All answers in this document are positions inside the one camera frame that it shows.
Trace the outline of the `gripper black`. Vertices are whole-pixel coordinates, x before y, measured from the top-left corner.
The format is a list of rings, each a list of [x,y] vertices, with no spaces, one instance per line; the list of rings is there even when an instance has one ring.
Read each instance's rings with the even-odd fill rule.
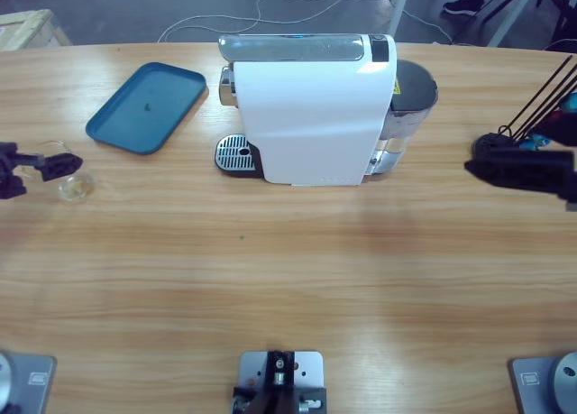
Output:
[[[59,153],[46,157],[18,152],[16,143],[1,142],[1,199],[17,198],[27,193],[21,177],[14,174],[18,166],[41,167],[42,179],[54,180],[78,171],[83,159],[73,153]]]
[[[575,146],[576,114],[555,111],[543,123],[543,136]],[[464,163],[474,177],[495,187],[558,194],[567,211],[576,210],[576,153],[495,150]]]

